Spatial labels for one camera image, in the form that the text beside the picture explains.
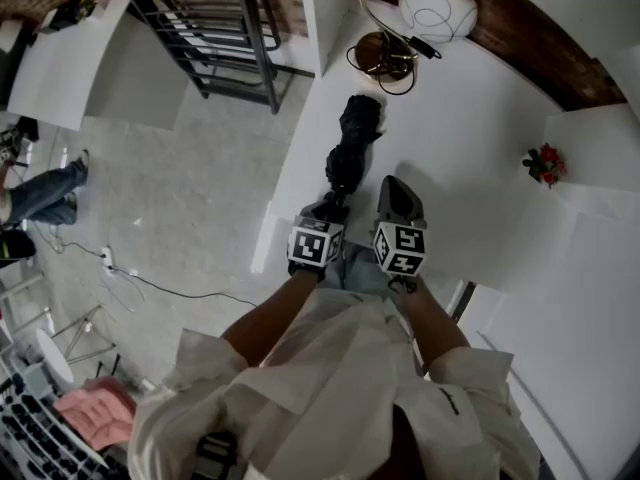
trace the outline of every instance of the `black metal frame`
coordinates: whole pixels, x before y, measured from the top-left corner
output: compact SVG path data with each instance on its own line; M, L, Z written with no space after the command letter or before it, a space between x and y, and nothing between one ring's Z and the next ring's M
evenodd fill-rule
M268 0L260 4L258 0L130 1L203 98L223 94L269 105L273 114L278 112L273 84L278 69L267 52L279 48L281 40ZM260 11L266 21L261 20ZM265 26L270 33L264 33ZM265 45L265 36L273 39L273 46ZM213 72L200 73L194 63L213 67ZM232 75L217 75L218 68L233 70ZM233 76L241 72L255 75L257 81Z

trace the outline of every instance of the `person wearing white shirt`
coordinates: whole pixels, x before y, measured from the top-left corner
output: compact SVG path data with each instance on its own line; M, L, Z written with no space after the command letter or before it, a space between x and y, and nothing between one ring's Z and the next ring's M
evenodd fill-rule
M470 348L420 277L391 291L372 251L349 258L333 283L295 270L219 338L183 331L175 367L138 407L132 479L196 478L199 443L223 431L245 478L538 478L512 356Z

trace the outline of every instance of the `pink chair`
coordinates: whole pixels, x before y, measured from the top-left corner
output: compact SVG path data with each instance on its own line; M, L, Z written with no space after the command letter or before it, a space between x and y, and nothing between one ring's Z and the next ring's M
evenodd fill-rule
M113 377L87 381L53 406L96 451L131 438L136 403Z

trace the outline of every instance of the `power plug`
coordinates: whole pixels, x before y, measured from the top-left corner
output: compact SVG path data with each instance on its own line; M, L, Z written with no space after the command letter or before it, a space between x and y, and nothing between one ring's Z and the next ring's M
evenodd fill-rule
M109 277L114 277L116 273L113 269L113 252L108 245L102 248L102 266Z

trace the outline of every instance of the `gray floor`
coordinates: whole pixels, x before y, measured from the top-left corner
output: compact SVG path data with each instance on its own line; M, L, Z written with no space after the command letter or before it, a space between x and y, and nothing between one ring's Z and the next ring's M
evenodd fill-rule
M293 77L280 112L212 95L185 94L174 131L87 118L79 132L40 125L26 179L91 152L87 186L78 191L76 225L59 236L99 251L109 244L116 265L164 287L202 294L223 291L260 302L288 276L286 229L276 230L263 274L252 274L258 231L312 80ZM2 116L0 127L12 116ZM19 180L14 173L11 186ZM57 254L28 223L47 277L58 328L96 304L97 327L113 339L130 374L159 381L170 368L183 327L218 335L250 307L223 297L188 300L124 276L109 277L100 260L78 247ZM78 352L102 346L83 337ZM113 356L105 356L106 362ZM91 375L97 361L78 365Z

